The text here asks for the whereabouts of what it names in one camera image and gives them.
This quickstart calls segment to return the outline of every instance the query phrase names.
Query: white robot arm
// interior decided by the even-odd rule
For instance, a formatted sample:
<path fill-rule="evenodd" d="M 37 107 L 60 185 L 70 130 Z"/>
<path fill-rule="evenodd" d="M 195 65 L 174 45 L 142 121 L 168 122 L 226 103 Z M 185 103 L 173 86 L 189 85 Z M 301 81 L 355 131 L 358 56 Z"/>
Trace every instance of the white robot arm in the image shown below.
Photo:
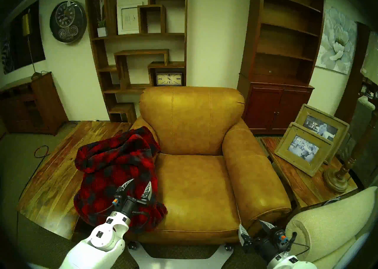
<path fill-rule="evenodd" d="M 267 269 L 317 269 L 313 263 L 299 261 L 296 256 L 289 254 L 297 236 L 296 232 L 289 240 L 283 229 L 261 220 L 260 224 L 268 234 L 263 239 L 252 239 L 245 228 L 239 225 L 239 241 L 245 253 L 254 249 L 267 263 Z"/>
<path fill-rule="evenodd" d="M 149 182 L 140 200 L 126 196 L 131 181 L 124 183 L 116 191 L 114 210 L 106 222 L 97 226 L 88 238 L 68 252 L 60 269 L 110 269 L 114 265 L 126 247 L 123 236 L 128 231 L 131 218 L 135 214 L 145 214 L 138 212 L 137 206 L 147 205 L 152 195 Z M 268 234 L 263 239 L 252 239 L 244 227 L 239 226 L 239 240 L 244 252 L 254 249 L 266 261 L 267 269 L 316 269 L 314 264 L 299 261 L 296 256 L 289 254 L 296 233 L 289 240 L 283 229 L 268 222 L 260 223 Z"/>
<path fill-rule="evenodd" d="M 135 208 L 138 204 L 147 205 L 152 195 L 149 182 L 141 200 L 125 196 L 131 181 L 118 188 L 113 201 L 114 211 L 106 222 L 68 252 L 60 269 L 110 269 L 113 266 L 125 249 L 123 235 L 128 231 L 132 216 L 140 214 Z"/>

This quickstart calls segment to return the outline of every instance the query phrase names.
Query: wall clock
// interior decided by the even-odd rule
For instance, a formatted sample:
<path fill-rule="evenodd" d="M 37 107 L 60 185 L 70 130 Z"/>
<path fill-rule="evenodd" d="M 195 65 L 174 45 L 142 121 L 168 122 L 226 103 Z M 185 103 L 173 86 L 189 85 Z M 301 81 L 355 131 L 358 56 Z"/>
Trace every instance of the wall clock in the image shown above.
<path fill-rule="evenodd" d="M 156 73 L 157 86 L 182 86 L 182 73 Z"/>
<path fill-rule="evenodd" d="M 87 27 L 84 8 L 76 1 L 59 3 L 50 16 L 50 30 L 62 43 L 72 43 L 83 37 Z"/>

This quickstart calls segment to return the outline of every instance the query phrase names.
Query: wooden bookshelf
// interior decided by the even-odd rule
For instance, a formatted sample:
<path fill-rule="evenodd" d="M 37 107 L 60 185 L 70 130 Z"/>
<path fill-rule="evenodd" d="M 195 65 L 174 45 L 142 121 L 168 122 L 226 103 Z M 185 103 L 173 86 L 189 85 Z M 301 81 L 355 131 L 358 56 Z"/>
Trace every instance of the wooden bookshelf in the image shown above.
<path fill-rule="evenodd" d="M 250 0 L 238 90 L 246 100 L 243 118 L 252 132 L 283 134 L 300 106 L 308 102 L 323 31 L 324 1 Z M 256 108 L 260 104 L 269 105 L 263 127 L 254 119 L 259 116 L 253 115 L 260 111 Z M 288 105 L 298 107 L 297 111 L 286 111 Z"/>
<path fill-rule="evenodd" d="M 109 35 L 105 37 L 95 37 L 92 40 L 123 40 L 134 37 L 150 37 L 150 38 L 182 38 L 185 33 L 133 33 L 133 34 L 123 34 L 123 35 Z"/>
<path fill-rule="evenodd" d="M 93 60 L 96 67 L 102 96 L 108 110 L 111 121 L 133 123 L 136 119 L 134 104 L 131 102 L 118 102 L 118 94 L 141 94 L 147 87 L 155 86 L 152 75 L 156 71 L 181 71 L 186 76 L 186 19 L 188 0 L 184 0 L 184 32 L 169 32 L 167 29 L 166 11 L 168 9 L 159 0 L 148 0 L 147 5 L 138 6 L 139 33 L 118 35 L 117 23 L 117 0 L 104 0 L 104 13 L 108 36 L 99 37 L 97 35 L 97 15 L 99 12 L 99 0 L 85 0 L 88 31 L 92 47 Z M 149 32 L 148 13 L 158 13 L 160 15 L 160 32 Z M 121 50 L 114 53 L 115 64 L 108 62 L 107 47 L 108 42 L 123 42 L 126 40 L 140 38 L 141 48 L 146 40 L 182 40 L 184 43 L 184 60 L 181 62 L 169 61 L 168 49 L 138 49 Z M 146 67 L 149 83 L 131 84 L 127 66 L 127 57 L 134 55 L 162 55 L 163 62 L 152 62 Z"/>

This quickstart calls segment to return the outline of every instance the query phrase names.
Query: wooden picture frame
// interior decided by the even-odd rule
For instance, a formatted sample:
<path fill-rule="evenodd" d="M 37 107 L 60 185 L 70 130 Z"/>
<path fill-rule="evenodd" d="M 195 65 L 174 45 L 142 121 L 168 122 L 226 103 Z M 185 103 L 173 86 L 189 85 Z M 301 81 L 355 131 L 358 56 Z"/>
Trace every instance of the wooden picture frame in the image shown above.
<path fill-rule="evenodd" d="M 332 142 L 331 151 L 324 160 L 326 164 L 331 162 L 349 130 L 346 122 L 307 104 L 302 105 L 295 122 Z M 323 133 L 320 130 L 321 122 L 327 126 Z"/>
<path fill-rule="evenodd" d="M 331 141 L 292 122 L 274 153 L 309 176 L 314 176 L 331 147 Z"/>

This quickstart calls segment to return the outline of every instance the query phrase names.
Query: wooden end table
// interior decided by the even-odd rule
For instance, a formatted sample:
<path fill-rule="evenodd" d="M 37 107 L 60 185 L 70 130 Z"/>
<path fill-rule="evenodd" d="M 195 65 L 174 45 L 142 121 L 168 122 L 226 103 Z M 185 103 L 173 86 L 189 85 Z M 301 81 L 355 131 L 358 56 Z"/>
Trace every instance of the wooden end table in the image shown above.
<path fill-rule="evenodd" d="M 277 148 L 281 138 L 279 137 L 264 137 L 261 139 L 262 144 L 269 153 L 271 162 L 274 162 L 281 176 L 285 178 L 294 194 L 297 207 L 293 210 L 288 220 L 295 214 L 308 209 L 316 208 L 323 205 L 328 200 L 341 196 L 347 198 L 358 192 L 356 183 L 352 178 L 348 181 L 347 190 L 343 193 L 337 193 L 330 189 L 323 178 L 323 173 L 330 166 L 336 168 L 341 167 L 340 161 L 334 157 L 330 165 L 322 164 L 313 177 L 296 168 L 286 160 L 275 155 L 274 151 Z"/>

